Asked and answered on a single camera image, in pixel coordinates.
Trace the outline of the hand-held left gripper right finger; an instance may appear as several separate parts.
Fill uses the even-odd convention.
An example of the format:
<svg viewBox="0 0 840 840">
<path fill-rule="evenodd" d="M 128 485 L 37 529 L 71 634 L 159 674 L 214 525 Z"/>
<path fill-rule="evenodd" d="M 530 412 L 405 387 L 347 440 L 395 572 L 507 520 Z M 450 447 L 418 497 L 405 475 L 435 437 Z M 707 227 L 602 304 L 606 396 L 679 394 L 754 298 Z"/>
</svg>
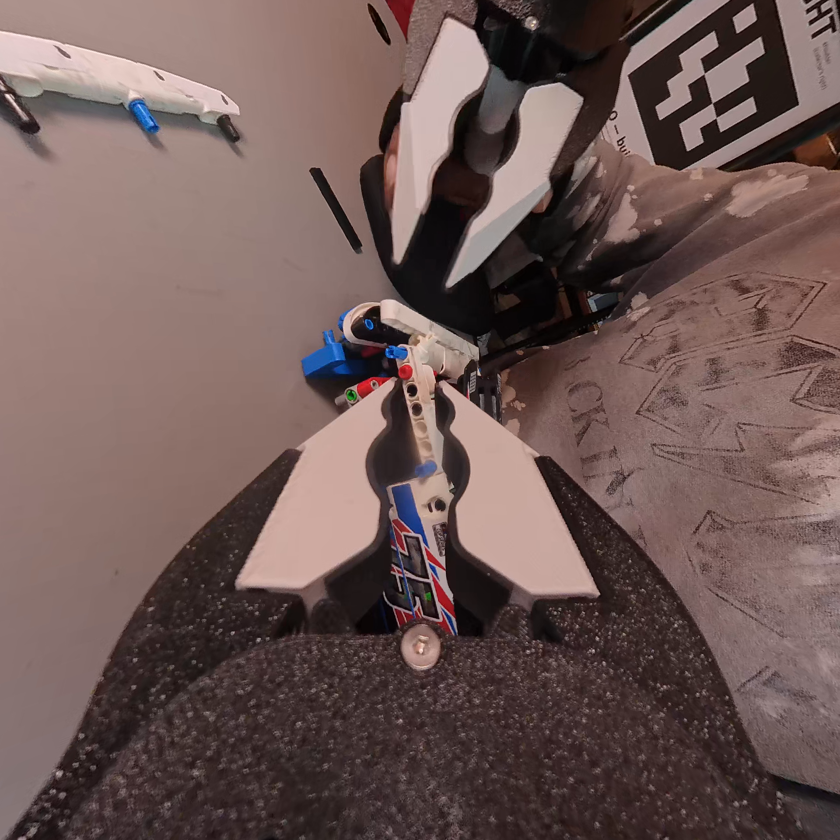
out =
<svg viewBox="0 0 840 840">
<path fill-rule="evenodd" d="M 505 606 L 529 615 L 541 602 L 599 598 L 541 471 L 547 460 L 452 385 L 440 384 L 438 396 L 455 486 L 447 569 L 456 604 L 488 628 Z"/>
</svg>

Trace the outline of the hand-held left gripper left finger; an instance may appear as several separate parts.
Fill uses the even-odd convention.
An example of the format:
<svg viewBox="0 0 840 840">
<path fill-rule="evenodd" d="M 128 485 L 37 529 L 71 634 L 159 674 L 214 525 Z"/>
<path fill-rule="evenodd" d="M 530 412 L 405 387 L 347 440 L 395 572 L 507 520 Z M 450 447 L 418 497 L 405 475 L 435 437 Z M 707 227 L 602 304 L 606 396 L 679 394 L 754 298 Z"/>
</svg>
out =
<svg viewBox="0 0 840 840">
<path fill-rule="evenodd" d="M 297 597 L 310 617 L 330 599 L 357 624 L 390 573 L 389 519 L 373 453 L 390 431 L 389 380 L 296 449 L 275 506 L 238 573 L 239 591 Z"/>
</svg>

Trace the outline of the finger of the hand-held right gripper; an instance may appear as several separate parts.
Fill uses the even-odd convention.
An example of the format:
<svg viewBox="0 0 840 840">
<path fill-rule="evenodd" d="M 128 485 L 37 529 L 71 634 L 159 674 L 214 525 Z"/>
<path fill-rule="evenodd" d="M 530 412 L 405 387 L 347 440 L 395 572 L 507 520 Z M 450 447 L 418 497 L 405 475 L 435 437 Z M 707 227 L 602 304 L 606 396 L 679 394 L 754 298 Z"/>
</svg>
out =
<svg viewBox="0 0 840 840">
<path fill-rule="evenodd" d="M 525 91 L 517 111 L 516 143 L 492 173 L 485 205 L 465 227 L 446 289 L 474 273 L 543 199 L 582 102 L 582 96 L 566 86 Z"/>
<path fill-rule="evenodd" d="M 444 19 L 409 101 L 402 105 L 391 210 L 392 259 L 403 263 L 431 203 L 434 178 L 454 147 L 455 123 L 490 70 L 475 30 Z"/>
</svg>

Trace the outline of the building block toy car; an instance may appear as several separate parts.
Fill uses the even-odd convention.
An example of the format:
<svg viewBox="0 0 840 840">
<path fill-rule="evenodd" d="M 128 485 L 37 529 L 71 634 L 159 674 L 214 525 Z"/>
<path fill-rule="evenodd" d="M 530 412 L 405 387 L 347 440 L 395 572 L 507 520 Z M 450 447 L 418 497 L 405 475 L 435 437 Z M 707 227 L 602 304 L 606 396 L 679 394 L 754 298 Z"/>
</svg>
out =
<svg viewBox="0 0 840 840">
<path fill-rule="evenodd" d="M 339 335 L 323 334 L 323 347 L 301 361 L 308 378 L 352 375 L 339 395 L 346 411 L 389 380 L 395 380 L 390 403 L 390 431 L 373 453 L 374 477 L 384 490 L 389 520 L 391 568 L 372 617 L 361 624 L 376 632 L 404 627 L 412 620 L 432 624 L 439 632 L 457 635 L 475 619 L 460 619 L 466 609 L 456 604 L 448 580 L 447 525 L 424 523 L 410 486 L 401 481 L 408 421 L 398 365 L 403 344 L 416 345 L 436 376 L 437 423 L 443 436 L 447 407 L 438 386 L 452 385 L 492 419 L 501 421 L 501 378 L 481 367 L 480 343 L 465 332 L 445 327 L 394 299 L 366 301 L 339 316 Z"/>
</svg>

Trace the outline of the white holed building beam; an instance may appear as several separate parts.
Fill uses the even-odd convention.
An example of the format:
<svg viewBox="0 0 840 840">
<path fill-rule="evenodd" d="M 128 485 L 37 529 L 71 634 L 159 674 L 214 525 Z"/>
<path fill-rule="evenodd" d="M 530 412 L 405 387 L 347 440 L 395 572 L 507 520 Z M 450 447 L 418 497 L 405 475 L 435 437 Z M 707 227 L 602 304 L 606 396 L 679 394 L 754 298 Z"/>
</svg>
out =
<svg viewBox="0 0 840 840">
<path fill-rule="evenodd" d="M 407 412 L 407 458 L 401 481 L 413 492 L 424 523 L 446 524 L 453 487 L 444 468 L 444 437 L 436 413 L 436 376 L 416 345 L 403 344 L 398 365 Z"/>
</svg>

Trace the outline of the grey desk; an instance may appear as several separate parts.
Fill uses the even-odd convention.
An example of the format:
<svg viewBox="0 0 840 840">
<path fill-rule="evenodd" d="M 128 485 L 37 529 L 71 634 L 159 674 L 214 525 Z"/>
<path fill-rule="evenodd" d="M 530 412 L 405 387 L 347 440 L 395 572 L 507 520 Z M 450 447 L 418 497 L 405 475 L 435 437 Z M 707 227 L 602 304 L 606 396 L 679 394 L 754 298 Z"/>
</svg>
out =
<svg viewBox="0 0 840 840">
<path fill-rule="evenodd" d="M 2 119 L 5 838 L 163 568 L 330 419 L 301 357 L 394 296 L 360 168 L 406 41 L 386 2 L 2 2 L 2 30 L 224 91 L 242 135 L 51 92 L 36 136 Z"/>
</svg>

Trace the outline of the person's right hand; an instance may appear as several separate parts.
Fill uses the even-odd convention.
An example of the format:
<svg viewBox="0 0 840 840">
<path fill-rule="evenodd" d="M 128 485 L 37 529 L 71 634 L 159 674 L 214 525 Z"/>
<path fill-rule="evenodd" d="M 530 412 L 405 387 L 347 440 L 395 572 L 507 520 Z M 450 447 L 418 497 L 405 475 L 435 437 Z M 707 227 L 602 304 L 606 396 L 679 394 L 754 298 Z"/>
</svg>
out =
<svg viewBox="0 0 840 840">
<path fill-rule="evenodd" d="M 396 186 L 396 171 L 398 163 L 398 152 L 400 145 L 400 128 L 398 123 L 392 132 L 389 143 L 384 152 L 383 160 L 383 192 L 385 208 L 390 213 L 393 205 L 393 197 Z"/>
</svg>

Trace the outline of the black Lego axle rod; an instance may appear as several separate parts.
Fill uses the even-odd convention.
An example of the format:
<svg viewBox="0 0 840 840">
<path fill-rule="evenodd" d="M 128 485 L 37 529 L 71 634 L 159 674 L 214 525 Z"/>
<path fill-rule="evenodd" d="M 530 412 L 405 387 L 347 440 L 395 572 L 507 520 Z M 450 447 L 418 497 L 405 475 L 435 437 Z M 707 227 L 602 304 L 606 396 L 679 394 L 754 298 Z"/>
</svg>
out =
<svg viewBox="0 0 840 840">
<path fill-rule="evenodd" d="M 353 252 L 361 255 L 363 253 L 361 238 L 358 236 L 339 198 L 336 196 L 327 176 L 319 167 L 310 168 L 309 174 Z"/>
</svg>

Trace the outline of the grey printed sweatshirt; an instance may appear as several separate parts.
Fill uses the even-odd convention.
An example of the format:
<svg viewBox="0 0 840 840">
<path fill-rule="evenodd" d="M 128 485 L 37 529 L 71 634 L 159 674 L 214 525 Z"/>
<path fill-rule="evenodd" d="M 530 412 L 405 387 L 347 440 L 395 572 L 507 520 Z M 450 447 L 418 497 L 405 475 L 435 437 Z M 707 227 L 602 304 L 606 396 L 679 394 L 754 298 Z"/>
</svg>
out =
<svg viewBox="0 0 840 840">
<path fill-rule="evenodd" d="M 838 225 L 512 368 L 513 431 L 647 552 L 764 765 L 838 792 Z"/>
</svg>

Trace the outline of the white building panel with pins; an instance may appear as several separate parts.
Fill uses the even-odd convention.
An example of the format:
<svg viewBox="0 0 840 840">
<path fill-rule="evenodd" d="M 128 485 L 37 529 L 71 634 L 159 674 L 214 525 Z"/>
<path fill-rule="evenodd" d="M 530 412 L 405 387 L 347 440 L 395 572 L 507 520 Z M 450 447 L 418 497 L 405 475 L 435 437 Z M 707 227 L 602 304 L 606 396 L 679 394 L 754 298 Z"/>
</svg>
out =
<svg viewBox="0 0 840 840">
<path fill-rule="evenodd" d="M 22 133 L 34 135 L 39 122 L 25 99 L 44 92 L 124 107 L 147 134 L 160 126 L 155 112 L 192 115 L 216 125 L 233 144 L 241 140 L 234 119 L 239 108 L 222 91 L 129 59 L 95 50 L 3 31 L 2 114 Z"/>
</svg>

